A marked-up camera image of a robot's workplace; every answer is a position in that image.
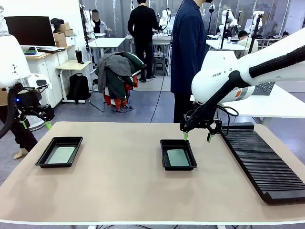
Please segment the black pants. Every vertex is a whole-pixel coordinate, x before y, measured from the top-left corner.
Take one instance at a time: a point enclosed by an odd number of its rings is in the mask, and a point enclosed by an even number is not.
[[[188,111],[194,109],[193,102],[190,101],[190,94],[174,94],[175,95],[175,108],[173,113],[173,122],[180,123],[183,115]]]
[[[153,71],[153,43],[148,42],[148,43],[140,43],[140,42],[135,42],[135,53],[137,56],[141,59],[141,61],[144,62],[144,51],[146,53],[146,72],[147,72],[147,78],[151,78],[152,76],[152,71]],[[141,79],[146,80],[145,76],[145,71],[141,71]]]
[[[8,116],[8,107],[0,106],[0,120],[5,123]],[[28,129],[25,129],[23,124],[15,120],[10,130],[15,135],[16,143],[20,145],[20,149],[25,148],[28,152],[37,144],[37,140]]]

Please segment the stool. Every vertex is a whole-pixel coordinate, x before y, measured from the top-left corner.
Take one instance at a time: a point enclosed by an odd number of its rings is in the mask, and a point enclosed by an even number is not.
[[[152,75],[164,76],[166,72],[167,59],[165,57],[154,58],[153,59],[153,71]]]
[[[92,98],[92,95],[93,95],[93,93],[94,93],[95,85],[98,85],[98,79],[93,80],[92,88],[91,88],[91,96],[90,96],[90,99],[89,99],[89,103],[90,103],[92,106],[94,106],[95,108],[97,108],[97,109],[99,109],[100,111],[104,112],[104,110],[105,110],[105,103],[106,103],[106,102],[105,102],[105,98],[104,98],[104,94],[103,94],[103,104],[104,104],[104,109],[103,109],[103,110],[100,109],[98,106],[96,106],[95,104],[93,104],[93,103],[91,102],[91,98]]]

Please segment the black screen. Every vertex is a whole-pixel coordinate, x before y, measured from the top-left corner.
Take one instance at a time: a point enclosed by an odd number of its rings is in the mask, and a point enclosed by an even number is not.
[[[49,17],[5,17],[9,34],[20,45],[56,46]]]

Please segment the navy blue coat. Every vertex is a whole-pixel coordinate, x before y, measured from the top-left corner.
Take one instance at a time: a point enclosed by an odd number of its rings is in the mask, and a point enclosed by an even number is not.
[[[184,0],[173,25],[171,92],[192,94],[192,80],[205,56],[205,30],[199,7]]]

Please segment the shoe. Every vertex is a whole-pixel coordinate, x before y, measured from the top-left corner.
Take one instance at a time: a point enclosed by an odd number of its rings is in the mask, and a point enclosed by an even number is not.
[[[146,80],[143,80],[141,78],[139,79],[139,81],[142,82],[142,83],[146,83]]]
[[[26,149],[20,149],[17,154],[14,155],[14,159],[17,160],[18,158],[22,157],[23,154],[27,153]]]

